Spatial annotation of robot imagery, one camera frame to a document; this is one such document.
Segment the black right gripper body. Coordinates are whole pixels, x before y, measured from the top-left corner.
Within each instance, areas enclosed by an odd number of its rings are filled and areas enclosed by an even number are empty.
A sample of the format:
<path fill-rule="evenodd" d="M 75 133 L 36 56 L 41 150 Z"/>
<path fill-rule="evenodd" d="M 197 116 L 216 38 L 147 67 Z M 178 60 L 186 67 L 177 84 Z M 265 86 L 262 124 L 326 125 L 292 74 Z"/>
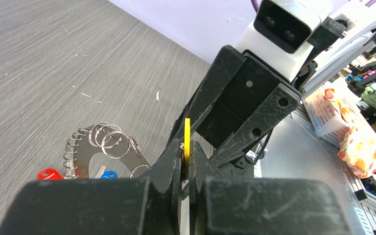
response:
<path fill-rule="evenodd" d="M 294 111 L 300 93 L 250 53 L 196 132 L 215 149 L 245 149 Z"/>

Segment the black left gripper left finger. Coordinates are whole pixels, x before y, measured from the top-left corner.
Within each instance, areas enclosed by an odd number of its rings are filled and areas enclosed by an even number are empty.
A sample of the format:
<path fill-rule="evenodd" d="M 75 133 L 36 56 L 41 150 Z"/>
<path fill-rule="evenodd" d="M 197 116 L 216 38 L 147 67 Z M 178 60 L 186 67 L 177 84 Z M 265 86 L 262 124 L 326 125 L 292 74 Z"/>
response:
<path fill-rule="evenodd" d="M 27 183 L 0 235 L 177 235 L 182 150 L 178 139 L 136 178 Z"/>

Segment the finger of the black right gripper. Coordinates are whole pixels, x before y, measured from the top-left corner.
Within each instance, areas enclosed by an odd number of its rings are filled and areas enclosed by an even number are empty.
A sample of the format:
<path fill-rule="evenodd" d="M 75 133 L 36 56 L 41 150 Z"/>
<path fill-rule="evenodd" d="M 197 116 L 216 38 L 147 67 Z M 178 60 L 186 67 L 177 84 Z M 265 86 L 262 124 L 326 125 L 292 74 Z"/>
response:
<path fill-rule="evenodd" d="M 235 165 L 258 141 L 300 101 L 291 86 L 226 86 L 213 105 L 210 127 L 222 127 L 217 133 L 224 140 L 210 158 L 219 167 Z"/>
<path fill-rule="evenodd" d="M 175 120 L 166 145 L 169 145 L 174 139 L 184 137 L 183 122 L 185 118 L 190 118 L 191 131 L 197 132 L 212 146 L 219 146 L 224 141 L 222 135 L 217 133 L 218 130 L 222 130 L 222 127 L 210 127 L 212 118 L 216 117 L 211 110 L 245 60 L 245 57 L 231 45 L 223 46 L 220 49 L 207 74 L 180 116 Z"/>

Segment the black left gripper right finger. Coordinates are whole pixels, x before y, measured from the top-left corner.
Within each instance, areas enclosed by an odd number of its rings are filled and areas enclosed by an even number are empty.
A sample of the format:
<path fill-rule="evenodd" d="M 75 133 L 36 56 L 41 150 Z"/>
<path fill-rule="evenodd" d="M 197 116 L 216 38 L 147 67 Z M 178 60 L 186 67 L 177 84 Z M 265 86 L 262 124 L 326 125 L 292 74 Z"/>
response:
<path fill-rule="evenodd" d="M 331 188 L 317 180 L 225 177 L 192 141 L 192 235 L 349 235 Z"/>

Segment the yellow key tag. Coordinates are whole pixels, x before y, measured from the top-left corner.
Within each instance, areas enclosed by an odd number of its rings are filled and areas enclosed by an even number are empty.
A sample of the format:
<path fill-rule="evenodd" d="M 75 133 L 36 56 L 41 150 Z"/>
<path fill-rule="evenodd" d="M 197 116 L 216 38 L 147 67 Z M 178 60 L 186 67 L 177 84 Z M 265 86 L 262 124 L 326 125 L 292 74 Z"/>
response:
<path fill-rule="evenodd" d="M 185 118 L 184 123 L 184 177 L 187 180 L 189 177 L 189 158 L 190 158 L 190 118 Z"/>

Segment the large metal keyring with rings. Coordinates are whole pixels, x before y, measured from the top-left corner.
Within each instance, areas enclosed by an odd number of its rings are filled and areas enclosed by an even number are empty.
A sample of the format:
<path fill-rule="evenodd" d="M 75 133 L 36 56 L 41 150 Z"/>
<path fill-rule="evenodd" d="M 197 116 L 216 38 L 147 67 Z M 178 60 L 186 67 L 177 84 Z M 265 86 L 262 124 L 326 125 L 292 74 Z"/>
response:
<path fill-rule="evenodd" d="M 98 123 L 80 128 L 67 140 L 63 155 L 65 179 L 88 179 L 89 165 L 95 154 L 119 160 L 130 171 L 130 177 L 138 177 L 151 168 L 132 136 L 128 136 L 113 124 Z"/>

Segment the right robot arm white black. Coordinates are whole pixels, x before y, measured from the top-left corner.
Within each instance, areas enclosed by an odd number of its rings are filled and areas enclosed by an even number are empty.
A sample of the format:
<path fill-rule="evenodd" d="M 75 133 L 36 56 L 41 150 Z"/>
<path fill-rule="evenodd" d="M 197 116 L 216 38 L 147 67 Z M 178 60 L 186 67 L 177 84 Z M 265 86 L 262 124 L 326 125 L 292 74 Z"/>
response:
<path fill-rule="evenodd" d="M 192 133 L 213 148 L 217 167 L 245 168 L 280 121 L 300 104 L 310 80 L 327 78 L 376 41 L 376 9 L 355 1 L 332 12 L 329 0 L 263 0 L 238 43 L 223 46 L 176 120 L 169 142 L 189 150 Z"/>

